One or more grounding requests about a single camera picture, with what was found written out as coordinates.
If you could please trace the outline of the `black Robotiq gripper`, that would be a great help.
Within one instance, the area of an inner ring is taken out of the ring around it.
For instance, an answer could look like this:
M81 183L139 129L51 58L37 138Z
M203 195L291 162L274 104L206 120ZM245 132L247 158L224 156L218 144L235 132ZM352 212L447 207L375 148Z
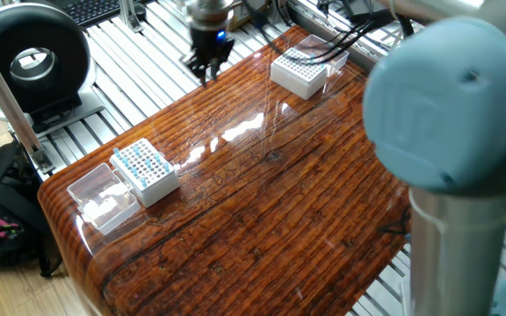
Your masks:
M183 58L183 64L199 79L200 84L206 86L206 69L215 82L218 81L220 66L231 54L235 39L225 28L201 30L191 28L192 54Z

